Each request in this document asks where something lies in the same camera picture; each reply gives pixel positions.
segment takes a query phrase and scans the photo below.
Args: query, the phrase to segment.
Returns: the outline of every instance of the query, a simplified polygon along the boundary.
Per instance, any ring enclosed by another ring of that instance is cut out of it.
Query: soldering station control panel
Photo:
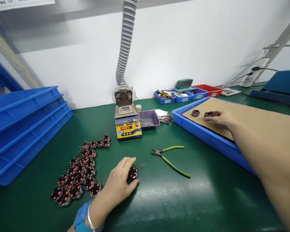
[[[118,141],[139,138],[142,136],[140,121],[116,124]]]

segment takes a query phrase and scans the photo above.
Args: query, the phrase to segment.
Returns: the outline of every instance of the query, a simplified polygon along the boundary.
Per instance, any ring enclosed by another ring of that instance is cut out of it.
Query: wire cutter
[[[157,149],[154,149],[152,148],[152,150],[155,152],[155,153],[152,153],[153,155],[157,155],[157,156],[160,156],[168,165],[170,165],[175,171],[177,171],[178,173],[182,174],[183,176],[187,177],[187,178],[191,178],[190,175],[188,175],[187,173],[184,173],[183,171],[179,170],[178,168],[176,168],[170,161],[168,161],[162,154],[161,152],[165,152],[165,151],[168,151],[168,150],[171,150],[171,149],[174,149],[174,148],[185,148],[184,146],[173,146],[173,147],[169,147],[169,148],[166,148],[166,149],[163,149],[163,150],[157,150]]]

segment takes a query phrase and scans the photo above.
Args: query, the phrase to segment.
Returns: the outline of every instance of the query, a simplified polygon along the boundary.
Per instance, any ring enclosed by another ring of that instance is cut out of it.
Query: paper sign
[[[0,0],[0,11],[54,3],[55,0]]]

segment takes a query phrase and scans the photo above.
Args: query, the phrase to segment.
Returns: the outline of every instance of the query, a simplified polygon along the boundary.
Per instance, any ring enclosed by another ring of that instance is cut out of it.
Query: stacked blue trays
[[[0,96],[0,186],[9,185],[73,116],[57,87]]]

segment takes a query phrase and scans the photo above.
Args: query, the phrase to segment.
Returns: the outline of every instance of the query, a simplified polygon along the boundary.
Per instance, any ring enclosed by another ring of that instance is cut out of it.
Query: human hand
[[[136,157],[123,158],[111,171],[104,188],[98,194],[108,199],[108,206],[111,209],[123,202],[136,188],[138,179],[135,179],[129,185],[127,184],[129,170],[135,161]]]
[[[213,121],[216,124],[229,129],[229,126],[236,124],[237,121],[233,118],[229,111],[212,111],[213,117],[205,117],[205,121]]]
[[[128,172],[136,157],[123,158],[111,171],[104,188],[98,193],[90,204],[90,219],[95,228],[99,228],[107,215],[121,202],[123,202],[136,188],[139,180],[135,179],[127,184]]]

